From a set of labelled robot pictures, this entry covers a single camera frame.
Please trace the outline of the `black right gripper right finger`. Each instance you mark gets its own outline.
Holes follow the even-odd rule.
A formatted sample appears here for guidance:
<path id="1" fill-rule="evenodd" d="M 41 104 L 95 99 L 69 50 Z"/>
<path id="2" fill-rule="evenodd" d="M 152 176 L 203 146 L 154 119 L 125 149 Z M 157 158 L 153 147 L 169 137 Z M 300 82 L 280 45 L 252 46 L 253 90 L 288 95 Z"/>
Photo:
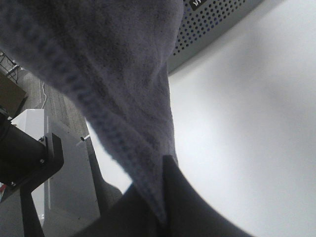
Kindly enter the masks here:
<path id="1" fill-rule="evenodd" d="M 172 156 L 163 157 L 165 237 L 249 237 L 194 190 Z"/>

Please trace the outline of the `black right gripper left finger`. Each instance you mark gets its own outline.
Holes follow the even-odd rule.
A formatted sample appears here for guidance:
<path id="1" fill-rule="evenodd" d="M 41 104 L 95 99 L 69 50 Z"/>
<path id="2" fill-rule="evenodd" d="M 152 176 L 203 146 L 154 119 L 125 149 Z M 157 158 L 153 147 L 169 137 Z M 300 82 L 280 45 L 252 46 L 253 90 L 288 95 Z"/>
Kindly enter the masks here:
<path id="1" fill-rule="evenodd" d="M 76 237 L 161 237 L 163 228 L 147 203 L 131 185 L 106 214 Z"/>

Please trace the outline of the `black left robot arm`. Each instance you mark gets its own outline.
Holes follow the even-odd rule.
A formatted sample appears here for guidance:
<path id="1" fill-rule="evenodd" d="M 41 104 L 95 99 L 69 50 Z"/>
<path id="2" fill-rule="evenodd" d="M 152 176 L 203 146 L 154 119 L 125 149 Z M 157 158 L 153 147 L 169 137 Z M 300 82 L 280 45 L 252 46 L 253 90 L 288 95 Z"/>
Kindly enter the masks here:
<path id="1" fill-rule="evenodd" d="M 0 111 L 0 182 L 5 184 L 0 201 L 2 237 L 42 237 L 44 232 L 32 192 L 64 164 L 61 139 L 48 133 L 32 138 Z"/>

